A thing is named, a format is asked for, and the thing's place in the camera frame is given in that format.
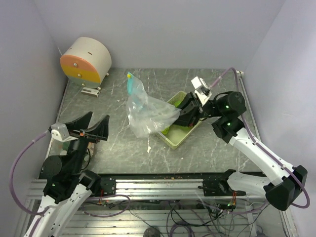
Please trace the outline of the clear blue-zipper plastic bag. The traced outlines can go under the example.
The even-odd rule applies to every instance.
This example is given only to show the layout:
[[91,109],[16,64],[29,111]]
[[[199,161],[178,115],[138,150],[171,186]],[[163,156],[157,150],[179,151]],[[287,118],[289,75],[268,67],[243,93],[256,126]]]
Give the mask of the clear blue-zipper plastic bag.
[[129,127],[137,138],[147,138],[170,127],[180,116],[180,109],[149,96],[143,83],[132,73],[127,74],[126,103]]

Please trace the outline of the green custard apple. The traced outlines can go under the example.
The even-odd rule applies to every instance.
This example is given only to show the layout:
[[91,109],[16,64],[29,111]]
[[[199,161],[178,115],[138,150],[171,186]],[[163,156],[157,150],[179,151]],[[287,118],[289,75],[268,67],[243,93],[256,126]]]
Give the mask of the green custard apple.
[[163,135],[167,135],[168,132],[169,132],[169,129],[170,129],[170,127],[167,127],[167,128],[164,129],[161,133],[162,133]]

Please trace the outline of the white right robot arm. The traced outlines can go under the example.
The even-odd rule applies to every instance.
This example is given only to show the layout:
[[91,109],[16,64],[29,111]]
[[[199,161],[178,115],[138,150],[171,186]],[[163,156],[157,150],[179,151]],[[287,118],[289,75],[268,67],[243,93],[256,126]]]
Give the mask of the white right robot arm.
[[196,93],[190,92],[176,108],[180,109],[180,116],[175,125],[182,127],[193,127],[200,120],[217,118],[212,123],[216,136],[241,151],[265,175],[258,177],[228,170],[217,184],[221,194],[226,196],[233,191],[244,191],[261,196],[274,208],[286,211],[295,205],[294,201],[301,193],[307,192],[305,167],[294,167],[284,161],[251,133],[242,117],[246,106],[240,92],[223,92],[204,102]]

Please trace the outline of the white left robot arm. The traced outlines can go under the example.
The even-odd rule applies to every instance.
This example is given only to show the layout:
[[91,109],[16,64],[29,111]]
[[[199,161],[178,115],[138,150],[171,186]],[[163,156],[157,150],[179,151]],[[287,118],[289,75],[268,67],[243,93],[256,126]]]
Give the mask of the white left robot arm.
[[106,141],[109,136],[109,115],[89,126],[93,113],[67,123],[50,126],[52,139],[67,143],[63,155],[45,159],[42,177],[47,180],[41,202],[28,230],[27,237],[58,237],[78,208],[90,196],[101,189],[101,177],[91,170],[83,169],[84,160],[91,159],[89,145]]

